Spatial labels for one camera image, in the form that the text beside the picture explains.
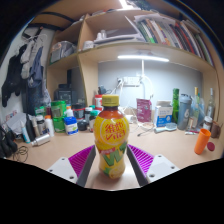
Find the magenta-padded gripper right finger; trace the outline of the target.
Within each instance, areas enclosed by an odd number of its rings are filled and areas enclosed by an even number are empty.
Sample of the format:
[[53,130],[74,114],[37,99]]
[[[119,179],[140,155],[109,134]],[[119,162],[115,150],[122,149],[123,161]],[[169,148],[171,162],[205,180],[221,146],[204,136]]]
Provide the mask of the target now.
[[127,155],[140,186],[145,186],[179,171],[179,168],[162,154],[153,156],[130,144],[127,145]]

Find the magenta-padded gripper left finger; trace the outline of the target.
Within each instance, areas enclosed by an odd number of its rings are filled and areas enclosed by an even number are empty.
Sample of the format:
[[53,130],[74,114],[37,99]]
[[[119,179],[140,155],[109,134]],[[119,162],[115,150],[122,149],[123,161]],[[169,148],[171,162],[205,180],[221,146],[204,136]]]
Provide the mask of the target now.
[[73,156],[59,158],[48,172],[84,187],[96,156],[95,146],[89,146]]

